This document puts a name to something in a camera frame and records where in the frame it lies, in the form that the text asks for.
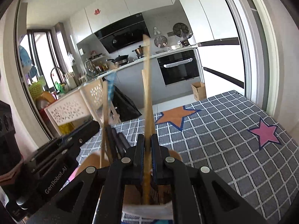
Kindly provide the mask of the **black range hood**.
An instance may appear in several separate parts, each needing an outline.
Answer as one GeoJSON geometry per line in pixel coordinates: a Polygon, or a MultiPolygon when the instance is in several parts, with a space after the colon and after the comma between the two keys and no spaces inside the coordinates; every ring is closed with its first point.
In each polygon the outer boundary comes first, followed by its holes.
{"type": "Polygon", "coordinates": [[[143,41],[143,35],[150,37],[143,15],[137,13],[116,21],[94,33],[108,53],[143,41]]]}

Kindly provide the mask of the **black wok on stove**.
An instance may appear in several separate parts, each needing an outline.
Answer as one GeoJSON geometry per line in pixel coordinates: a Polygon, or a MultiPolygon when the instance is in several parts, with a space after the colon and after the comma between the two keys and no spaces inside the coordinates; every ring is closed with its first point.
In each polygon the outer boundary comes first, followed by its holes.
{"type": "Polygon", "coordinates": [[[119,55],[114,59],[108,59],[108,61],[111,61],[114,65],[120,66],[128,63],[128,57],[129,55],[122,55],[122,56],[119,55]]]}

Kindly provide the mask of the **copper pot on stove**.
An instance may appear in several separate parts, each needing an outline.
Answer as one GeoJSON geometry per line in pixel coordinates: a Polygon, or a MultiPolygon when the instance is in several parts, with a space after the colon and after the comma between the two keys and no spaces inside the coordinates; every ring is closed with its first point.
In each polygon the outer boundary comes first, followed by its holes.
{"type": "Polygon", "coordinates": [[[136,48],[132,52],[134,52],[137,55],[138,59],[143,58],[145,54],[145,46],[139,45],[138,48],[136,48]]]}

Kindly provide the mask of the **grey checked tablecloth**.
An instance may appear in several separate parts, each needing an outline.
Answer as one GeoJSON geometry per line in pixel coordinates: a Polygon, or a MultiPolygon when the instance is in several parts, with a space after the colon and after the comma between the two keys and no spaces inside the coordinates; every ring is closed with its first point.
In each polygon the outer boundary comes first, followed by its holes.
{"type": "Polygon", "coordinates": [[[236,91],[186,105],[182,129],[156,126],[159,143],[195,168],[208,166],[268,223],[279,223],[298,194],[298,144],[236,91]]]}

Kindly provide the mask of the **black kitchen faucet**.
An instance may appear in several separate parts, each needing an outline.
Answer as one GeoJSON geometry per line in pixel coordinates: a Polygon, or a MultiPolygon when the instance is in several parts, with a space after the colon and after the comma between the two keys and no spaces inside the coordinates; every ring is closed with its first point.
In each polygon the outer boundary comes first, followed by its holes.
{"type": "Polygon", "coordinates": [[[65,83],[65,81],[66,81],[65,73],[63,72],[63,70],[60,67],[55,66],[50,72],[50,78],[52,80],[53,85],[55,85],[54,79],[53,79],[53,77],[54,77],[53,73],[56,73],[57,78],[59,79],[59,84],[65,83]]]}

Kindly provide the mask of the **white refrigerator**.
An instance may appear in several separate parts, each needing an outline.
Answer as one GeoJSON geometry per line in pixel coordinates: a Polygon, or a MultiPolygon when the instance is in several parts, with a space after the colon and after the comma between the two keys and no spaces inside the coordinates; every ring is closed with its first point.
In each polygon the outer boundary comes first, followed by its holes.
{"type": "Polygon", "coordinates": [[[235,90],[245,95],[238,31],[226,0],[179,0],[198,45],[207,96],[235,90]]]}

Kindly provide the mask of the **beige perforated storage cart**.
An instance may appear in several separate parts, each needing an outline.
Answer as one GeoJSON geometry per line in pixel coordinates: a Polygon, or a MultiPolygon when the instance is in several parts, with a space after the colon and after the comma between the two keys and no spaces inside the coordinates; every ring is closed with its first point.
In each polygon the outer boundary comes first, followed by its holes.
{"type": "Polygon", "coordinates": [[[102,80],[101,77],[98,77],[84,83],[45,108],[46,115],[59,135],[64,135],[62,129],[64,125],[87,116],[92,116],[100,124],[104,123],[101,107],[103,106],[103,86],[105,83],[107,83],[108,108],[112,112],[112,115],[108,116],[108,122],[120,123],[120,115],[117,114],[112,103],[112,96],[115,91],[114,80],[102,80]]]}

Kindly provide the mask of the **dark handled steel spoon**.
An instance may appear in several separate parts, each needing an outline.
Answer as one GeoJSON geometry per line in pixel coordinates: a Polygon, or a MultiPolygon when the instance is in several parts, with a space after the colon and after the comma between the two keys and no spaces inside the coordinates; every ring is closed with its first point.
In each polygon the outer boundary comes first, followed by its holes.
{"type": "Polygon", "coordinates": [[[121,158],[125,157],[125,155],[126,155],[125,145],[121,141],[121,139],[114,127],[112,127],[112,139],[113,139],[113,142],[115,143],[115,149],[116,149],[117,153],[120,155],[121,158]]]}

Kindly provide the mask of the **black bag on cart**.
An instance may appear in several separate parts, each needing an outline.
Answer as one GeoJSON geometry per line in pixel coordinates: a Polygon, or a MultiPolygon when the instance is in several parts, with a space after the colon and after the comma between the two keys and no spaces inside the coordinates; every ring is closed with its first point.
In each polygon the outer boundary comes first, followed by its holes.
{"type": "Polygon", "coordinates": [[[116,86],[114,86],[112,103],[122,122],[137,119],[142,115],[134,102],[123,94],[116,86]]]}

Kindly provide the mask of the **long bamboo chopstick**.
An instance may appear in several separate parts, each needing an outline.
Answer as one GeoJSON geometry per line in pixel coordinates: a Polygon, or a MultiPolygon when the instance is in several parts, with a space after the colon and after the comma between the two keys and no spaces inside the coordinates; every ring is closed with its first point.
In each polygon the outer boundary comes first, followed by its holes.
{"type": "Polygon", "coordinates": [[[105,126],[107,125],[107,110],[108,110],[108,84],[107,81],[103,82],[103,107],[102,107],[102,115],[103,115],[103,125],[101,131],[101,148],[100,148],[100,168],[104,166],[104,156],[105,156],[105,126]]]}

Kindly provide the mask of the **cardboard box on floor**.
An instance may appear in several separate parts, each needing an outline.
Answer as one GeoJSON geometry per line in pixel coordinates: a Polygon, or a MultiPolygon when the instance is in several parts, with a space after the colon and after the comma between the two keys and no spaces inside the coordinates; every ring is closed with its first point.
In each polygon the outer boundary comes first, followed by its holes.
{"type": "Polygon", "coordinates": [[[199,81],[196,83],[191,84],[194,99],[196,101],[204,100],[207,98],[206,96],[206,89],[205,89],[205,83],[199,81]]]}

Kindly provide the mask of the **black built-in oven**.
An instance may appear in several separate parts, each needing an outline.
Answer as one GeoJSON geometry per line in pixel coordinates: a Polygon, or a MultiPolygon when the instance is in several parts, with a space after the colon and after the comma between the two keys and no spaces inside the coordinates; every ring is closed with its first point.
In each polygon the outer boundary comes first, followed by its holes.
{"type": "Polygon", "coordinates": [[[194,50],[177,52],[157,59],[165,85],[199,77],[194,50]]]}

